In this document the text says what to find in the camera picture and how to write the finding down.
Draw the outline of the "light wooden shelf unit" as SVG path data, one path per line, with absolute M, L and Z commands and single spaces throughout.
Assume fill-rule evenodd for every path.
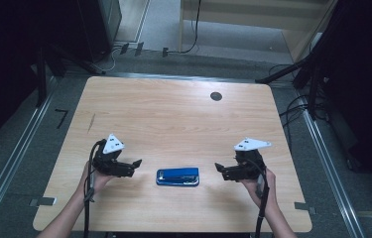
M 338 0 L 180 0 L 179 48 L 183 22 L 202 22 L 279 29 L 293 61 L 301 60 L 317 33 L 328 25 Z

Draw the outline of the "person's right hand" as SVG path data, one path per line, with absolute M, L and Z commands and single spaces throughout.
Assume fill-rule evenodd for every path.
M 241 183 L 247 189 L 251 199 L 258 207 L 261 207 L 262 195 L 264 191 L 268 189 L 266 209 L 269 210 L 271 207 L 277 205 L 276 177 L 269 169 L 266 169 L 265 176 L 265 178 L 243 179 Z

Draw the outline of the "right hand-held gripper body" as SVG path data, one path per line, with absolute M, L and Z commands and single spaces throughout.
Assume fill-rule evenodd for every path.
M 259 150 L 270 146 L 270 142 L 252 138 L 245 138 L 235 145 L 235 160 L 239 168 L 236 179 L 257 179 L 266 168 Z

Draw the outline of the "silver floor rail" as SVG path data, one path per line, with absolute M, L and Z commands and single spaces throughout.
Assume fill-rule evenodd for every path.
M 0 204 L 37 134 L 60 82 L 60 78 L 52 76 L 47 81 L 48 92 L 44 101 L 34 107 L 35 99 L 29 96 L 0 130 Z
M 309 112 L 306 109 L 304 110 L 303 115 L 350 238 L 366 238 L 365 232 L 357 217 L 352 202 L 344 188 L 344 185 L 338 175 L 330 152 L 323 140 L 317 123 L 311 118 Z

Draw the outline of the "grey table side bracket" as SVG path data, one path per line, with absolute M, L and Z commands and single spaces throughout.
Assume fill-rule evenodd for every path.
M 39 198 L 33 198 L 30 200 L 29 205 L 30 206 L 53 206 L 57 202 L 57 199 L 55 197 L 39 197 Z
M 307 211 L 310 215 L 316 214 L 316 209 L 304 202 L 295 202 L 295 209 Z

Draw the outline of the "blue stapler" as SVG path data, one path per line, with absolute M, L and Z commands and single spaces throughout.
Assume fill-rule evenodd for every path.
M 156 184 L 167 186 L 198 186 L 198 168 L 159 169 L 156 173 Z

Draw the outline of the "black metal stand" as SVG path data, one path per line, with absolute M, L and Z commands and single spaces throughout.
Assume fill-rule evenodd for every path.
M 331 5 L 327 8 L 324 19 L 327 18 L 327 24 L 321 36 L 315 43 L 314 47 L 301 60 L 291 64 L 272 75 L 262 79 L 256 79 L 256 83 L 269 84 L 287 74 L 297 71 L 298 74 L 293 80 L 295 89 L 303 89 L 308 83 L 310 84 L 310 91 L 307 99 L 307 111 L 312 120 L 315 119 L 316 105 L 315 99 L 319 81 L 322 77 L 321 58 L 326 53 L 326 48 L 332 35 L 336 31 L 336 27 L 341 21 L 341 10 L 339 8 L 339 0 L 330 0 Z
M 42 45 L 37 50 L 38 107 L 45 102 L 48 93 L 46 66 L 49 67 L 53 75 L 64 76 L 65 67 L 62 59 L 73 62 L 93 75 L 104 75 L 106 73 L 104 69 L 99 69 L 91 63 L 84 62 L 59 46 L 51 44 Z

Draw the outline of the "black cabinet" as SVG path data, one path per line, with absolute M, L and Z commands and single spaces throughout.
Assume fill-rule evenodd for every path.
M 122 13 L 119 0 L 77 0 L 87 44 L 87 59 L 99 61 L 113 48 Z

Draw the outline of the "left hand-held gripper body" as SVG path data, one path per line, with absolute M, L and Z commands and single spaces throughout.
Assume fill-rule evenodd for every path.
M 124 144 L 114 134 L 110 134 L 97 145 L 98 149 L 92 159 L 92 165 L 104 175 L 120 177 L 122 169 L 117 159 L 125 148 Z

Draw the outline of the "person's left hand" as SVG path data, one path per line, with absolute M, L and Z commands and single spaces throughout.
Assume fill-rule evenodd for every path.
M 88 168 L 89 168 L 89 162 L 86 162 L 84 165 L 84 169 L 81 175 L 81 178 L 79 180 L 78 186 L 76 188 L 75 194 L 78 197 L 84 198 L 84 183 L 86 181 L 86 178 L 88 177 Z M 96 193 L 100 193 L 103 188 L 106 186 L 106 184 L 113 179 L 113 176 L 107 176 L 100 172 L 94 172 L 93 173 L 93 187 L 94 191 Z

